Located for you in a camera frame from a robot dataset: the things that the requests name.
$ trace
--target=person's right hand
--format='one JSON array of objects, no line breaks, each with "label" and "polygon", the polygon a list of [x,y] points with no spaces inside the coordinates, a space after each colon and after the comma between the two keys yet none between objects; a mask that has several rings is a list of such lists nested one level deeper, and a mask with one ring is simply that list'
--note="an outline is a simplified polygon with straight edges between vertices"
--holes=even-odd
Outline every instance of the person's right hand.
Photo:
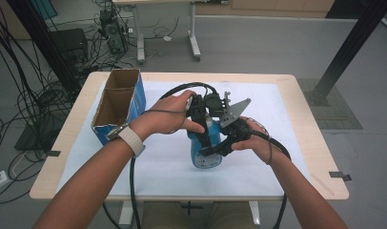
[{"label": "person's right hand", "polygon": [[[248,117],[242,116],[240,118],[245,120],[250,129],[266,134],[264,129],[262,129],[258,124],[254,123]],[[246,149],[253,150],[255,154],[265,163],[270,161],[271,155],[273,155],[275,151],[279,152],[279,149],[275,145],[271,144],[270,146],[268,141],[256,135],[251,135],[250,139],[239,141],[232,145],[232,150],[241,151]]]}]

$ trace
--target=gray floor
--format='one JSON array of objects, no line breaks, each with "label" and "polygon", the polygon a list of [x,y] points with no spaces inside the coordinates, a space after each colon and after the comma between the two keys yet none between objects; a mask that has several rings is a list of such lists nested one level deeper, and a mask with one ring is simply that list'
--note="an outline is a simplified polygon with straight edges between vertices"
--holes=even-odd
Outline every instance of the gray floor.
[{"label": "gray floor", "polygon": [[[202,52],[197,62],[186,37],[189,23],[181,20],[172,41],[146,41],[147,52],[156,49],[158,54],[139,68],[143,72],[288,73],[298,78],[320,78],[354,24],[340,20],[197,17],[196,36]],[[23,44],[30,49],[30,43]],[[336,86],[363,130],[322,131],[339,170],[353,178],[346,182],[350,198],[332,204],[350,228],[387,228],[386,27],[377,27]],[[4,120],[17,113],[17,96],[3,67],[0,117]],[[18,154],[13,144],[24,125],[18,122],[9,129],[0,149],[0,171],[6,170]],[[32,182],[15,184],[0,200],[28,191]],[[30,228],[46,204],[28,196],[0,204],[0,228]],[[210,206],[204,206],[205,210],[194,210],[190,217],[194,228],[203,228],[206,223]],[[259,202],[261,228],[272,227],[278,208],[276,202]],[[118,216],[119,204],[110,203],[110,211]],[[112,226],[101,210],[91,228]],[[290,206],[282,228],[299,228]]]}]

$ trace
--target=desk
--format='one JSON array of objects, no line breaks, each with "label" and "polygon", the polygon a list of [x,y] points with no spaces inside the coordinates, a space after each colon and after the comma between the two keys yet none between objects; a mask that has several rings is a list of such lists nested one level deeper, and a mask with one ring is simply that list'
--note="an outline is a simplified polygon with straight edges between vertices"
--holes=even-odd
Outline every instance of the desk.
[{"label": "desk", "polygon": [[137,62],[140,64],[143,64],[145,61],[145,53],[144,53],[144,36],[140,30],[140,23],[139,23],[139,6],[150,7],[148,10],[149,13],[158,13],[159,11],[162,11],[165,8],[169,8],[169,6],[167,6],[168,4],[179,4],[179,5],[189,4],[190,6],[189,15],[191,17],[191,29],[188,31],[188,37],[190,38],[191,47],[193,49],[193,56],[197,60],[200,60],[200,50],[197,45],[196,36],[194,34],[194,15],[195,15],[194,1],[191,1],[191,0],[113,0],[113,3],[116,5],[127,5],[132,10],[134,26],[137,33]]},{"label": "desk", "polygon": [[[92,73],[78,96],[69,117],[63,126],[52,149],[60,151],[58,157],[49,156],[31,189],[31,197],[51,199],[63,174],[65,164],[76,140],[84,119],[92,106],[100,85],[109,73]],[[303,154],[310,181],[326,199],[346,199],[348,190],[340,178],[331,178],[329,172],[337,171],[336,164],[318,129],[310,108],[300,90],[297,81],[291,75],[275,74],[236,74],[236,73],[142,73],[145,81],[201,81],[201,82],[242,82],[276,84],[279,88],[286,111],[292,122],[298,145]],[[127,200],[129,195],[108,196],[108,199]],[[242,198],[242,200],[270,199],[264,197]]]}]

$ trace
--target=blue cardboard box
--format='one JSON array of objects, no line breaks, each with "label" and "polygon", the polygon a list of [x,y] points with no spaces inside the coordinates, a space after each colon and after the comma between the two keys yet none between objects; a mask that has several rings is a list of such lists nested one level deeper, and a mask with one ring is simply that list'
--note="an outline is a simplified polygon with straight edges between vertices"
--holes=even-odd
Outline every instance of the blue cardboard box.
[{"label": "blue cardboard box", "polygon": [[92,130],[103,145],[107,134],[117,126],[130,122],[146,109],[140,70],[113,70],[102,92],[92,119]]}]

